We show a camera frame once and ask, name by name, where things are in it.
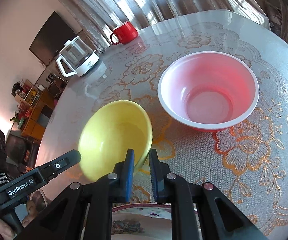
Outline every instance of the black television screen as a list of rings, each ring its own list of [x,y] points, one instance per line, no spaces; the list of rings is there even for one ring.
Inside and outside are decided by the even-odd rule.
[[[36,35],[29,50],[48,66],[64,48],[64,43],[74,37],[74,31],[54,12]]]

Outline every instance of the human hand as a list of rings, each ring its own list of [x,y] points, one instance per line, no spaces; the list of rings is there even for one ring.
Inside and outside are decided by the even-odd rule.
[[[28,215],[22,221],[23,227],[26,227],[38,215],[36,206],[31,200],[27,201],[26,210]],[[13,229],[2,219],[0,219],[0,234],[5,240],[12,240],[15,236]]]

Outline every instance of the wall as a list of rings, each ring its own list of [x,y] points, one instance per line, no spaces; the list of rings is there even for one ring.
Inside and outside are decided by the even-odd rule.
[[[53,11],[76,33],[81,30],[58,0],[0,0],[0,128],[5,135],[17,106],[13,84],[21,78],[35,83],[44,70],[29,46]]]

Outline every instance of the screw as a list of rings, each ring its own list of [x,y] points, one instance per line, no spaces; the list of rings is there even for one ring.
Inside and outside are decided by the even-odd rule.
[[[117,178],[117,174],[116,173],[110,173],[109,175],[107,175],[107,177],[109,179],[116,179]]]
[[[203,187],[207,190],[212,190],[214,188],[214,185],[209,182],[206,182],[204,183]]]
[[[71,189],[78,189],[80,187],[80,184],[78,182],[73,182],[70,185]]]
[[[174,174],[174,173],[169,173],[169,174],[166,175],[166,177],[167,177],[168,179],[176,179],[176,174]]]

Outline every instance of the floral tablecloth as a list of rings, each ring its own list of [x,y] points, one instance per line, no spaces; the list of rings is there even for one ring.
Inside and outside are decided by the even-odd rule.
[[[173,120],[157,85],[172,62],[189,53],[220,51],[245,62],[260,87],[256,109],[243,122],[204,133]],[[159,159],[187,181],[215,184],[266,236],[288,236],[288,45],[226,10],[171,19],[113,46],[84,77],[73,77],[46,128],[37,165],[77,149],[87,120],[100,107],[127,99],[140,104],[153,127]],[[54,198],[70,182],[87,183],[78,165],[46,185]],[[133,179],[132,203],[153,202],[148,161]]]

